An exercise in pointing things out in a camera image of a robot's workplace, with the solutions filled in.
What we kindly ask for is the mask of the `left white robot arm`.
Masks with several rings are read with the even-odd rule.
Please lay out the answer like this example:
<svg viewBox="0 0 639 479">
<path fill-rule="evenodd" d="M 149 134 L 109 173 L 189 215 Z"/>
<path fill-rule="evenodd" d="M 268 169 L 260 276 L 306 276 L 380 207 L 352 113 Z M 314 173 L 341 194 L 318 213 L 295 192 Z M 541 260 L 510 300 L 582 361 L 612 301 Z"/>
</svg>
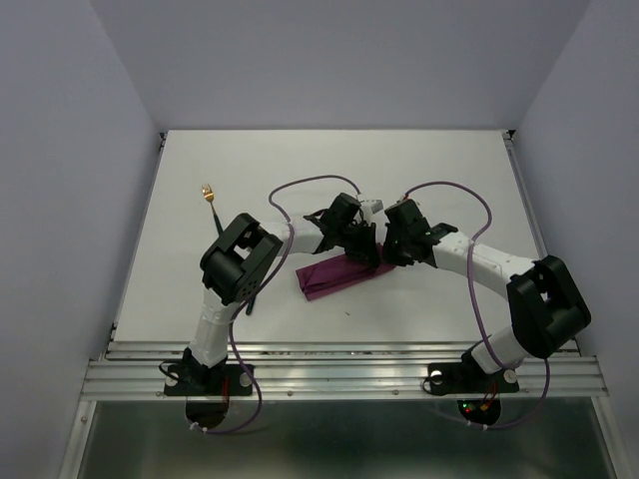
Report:
<svg viewBox="0 0 639 479">
<path fill-rule="evenodd" d="M 308 300 L 376 276 L 382 267 L 373 217 L 382 208 L 380 200 L 340 194 L 328 208 L 288 224 L 267 225 L 249 214 L 238 215 L 200 260 L 204 286 L 200 319 L 181 359 L 168 368 L 166 394 L 222 395 L 228 390 L 251 394 L 251 386 L 240 382 L 242 369 L 227 364 L 234 312 L 256 297 L 274 261 L 286 254 L 343 251 L 297 271 Z"/>
</svg>

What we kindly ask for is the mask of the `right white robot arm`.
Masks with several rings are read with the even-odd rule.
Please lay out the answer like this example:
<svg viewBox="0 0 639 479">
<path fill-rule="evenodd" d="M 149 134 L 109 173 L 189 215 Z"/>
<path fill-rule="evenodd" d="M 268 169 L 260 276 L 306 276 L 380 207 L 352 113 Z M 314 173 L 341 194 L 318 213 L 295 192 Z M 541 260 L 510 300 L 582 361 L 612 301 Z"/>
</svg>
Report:
<svg viewBox="0 0 639 479">
<path fill-rule="evenodd" d="M 429 393 L 479 393 L 492 385 L 515 392 L 518 384 L 506 380 L 505 372 L 527 358 L 549 358 L 590 324 L 590 310 L 560 258 L 515 256 L 451 225 L 432 226 L 410 199 L 384 213 L 385 261 L 399 266 L 420 262 L 457 273 L 470 287 L 484 286 L 508 305 L 508 326 L 483 335 L 457 362 L 429 364 L 424 381 Z"/>
</svg>

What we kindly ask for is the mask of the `purple cloth napkin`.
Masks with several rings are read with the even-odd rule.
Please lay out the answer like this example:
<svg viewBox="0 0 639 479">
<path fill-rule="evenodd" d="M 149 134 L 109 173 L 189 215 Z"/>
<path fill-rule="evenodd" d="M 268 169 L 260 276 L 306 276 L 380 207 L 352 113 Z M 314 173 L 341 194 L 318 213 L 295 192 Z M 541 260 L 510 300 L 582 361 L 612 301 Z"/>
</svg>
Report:
<svg viewBox="0 0 639 479">
<path fill-rule="evenodd" d="M 391 272 L 395 265 L 369 266 L 345 254 L 299 268 L 296 277 L 304 297 L 314 301 Z"/>
</svg>

